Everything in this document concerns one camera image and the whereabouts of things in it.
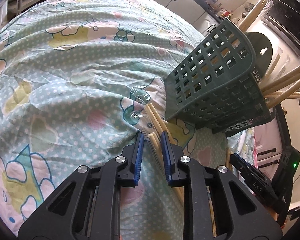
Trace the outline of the bamboo chopstick on table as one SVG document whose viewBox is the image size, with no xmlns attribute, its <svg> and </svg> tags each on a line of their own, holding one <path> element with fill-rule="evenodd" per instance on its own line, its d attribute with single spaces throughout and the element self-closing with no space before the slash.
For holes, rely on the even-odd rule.
<svg viewBox="0 0 300 240">
<path fill-rule="evenodd" d="M 232 171 L 232 165 L 230 163 L 230 157 L 232 155 L 232 151 L 230 150 L 230 148 L 226 148 L 226 160 L 225 160 L 225 166 Z"/>
</svg>

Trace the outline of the bamboo chopstick in basket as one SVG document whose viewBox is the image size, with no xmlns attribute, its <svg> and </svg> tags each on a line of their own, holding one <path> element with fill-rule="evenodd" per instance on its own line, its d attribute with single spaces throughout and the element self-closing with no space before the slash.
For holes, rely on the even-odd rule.
<svg viewBox="0 0 300 240">
<path fill-rule="evenodd" d="M 245 19 L 238 25 L 239 30 L 245 33 L 253 22 L 258 18 L 264 7 L 267 5 L 267 0 L 259 0 L 253 9 L 247 14 Z"/>
<path fill-rule="evenodd" d="M 276 79 L 273 82 L 267 84 L 264 88 L 261 88 L 261 92 L 263 94 L 272 93 L 298 80 L 300 80 L 300 65 L 284 76 L 280 77 L 279 79 Z"/>
<path fill-rule="evenodd" d="M 269 79 L 271 73 L 273 72 L 273 70 L 275 69 L 276 65 L 278 64 L 279 60 L 281 58 L 281 54 L 277 53 L 274 61 L 272 62 L 272 64 L 268 67 L 266 73 L 264 74 L 264 77 L 262 79 L 262 81 L 266 81 L 267 79 Z"/>
<path fill-rule="evenodd" d="M 289 96 L 291 96 L 294 92 L 296 92 L 299 88 L 300 88 L 300 80 L 291 83 L 290 85 L 287 86 L 288 89 L 283 91 L 282 93 L 280 93 L 279 95 L 277 95 L 274 99 L 270 99 L 266 102 L 266 105 L 268 107 L 268 109 L 271 109 L 273 107 L 275 107 L 276 105 L 278 105 L 281 101 L 285 100 L 286 98 L 288 98 Z M 264 97 L 273 94 L 275 92 L 272 93 L 266 93 L 263 94 Z"/>
</svg>

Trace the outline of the green plastic utensil basket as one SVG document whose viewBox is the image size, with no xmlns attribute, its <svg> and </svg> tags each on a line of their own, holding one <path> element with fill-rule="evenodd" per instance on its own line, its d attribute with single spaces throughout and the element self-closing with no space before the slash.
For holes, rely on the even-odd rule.
<svg viewBox="0 0 300 240">
<path fill-rule="evenodd" d="M 248 37 L 224 20 L 166 77 L 165 119 L 227 137 L 274 119 L 253 70 Z"/>
</svg>

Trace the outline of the cartoon print tablecloth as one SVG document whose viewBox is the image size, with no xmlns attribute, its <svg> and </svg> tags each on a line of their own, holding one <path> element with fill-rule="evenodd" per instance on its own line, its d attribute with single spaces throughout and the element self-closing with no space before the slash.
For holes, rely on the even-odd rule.
<svg viewBox="0 0 300 240">
<path fill-rule="evenodd" d="M 79 166 L 151 133 L 164 79 L 204 39 L 153 0 L 47 0 L 0 29 L 0 219 L 16 237 Z"/>
</svg>

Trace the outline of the black range hood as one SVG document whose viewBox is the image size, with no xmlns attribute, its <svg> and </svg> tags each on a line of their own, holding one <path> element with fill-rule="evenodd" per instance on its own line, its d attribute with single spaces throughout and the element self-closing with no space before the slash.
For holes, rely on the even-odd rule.
<svg viewBox="0 0 300 240">
<path fill-rule="evenodd" d="M 262 21 L 277 33 L 300 56 L 300 2 L 272 0 L 273 6 Z"/>
</svg>

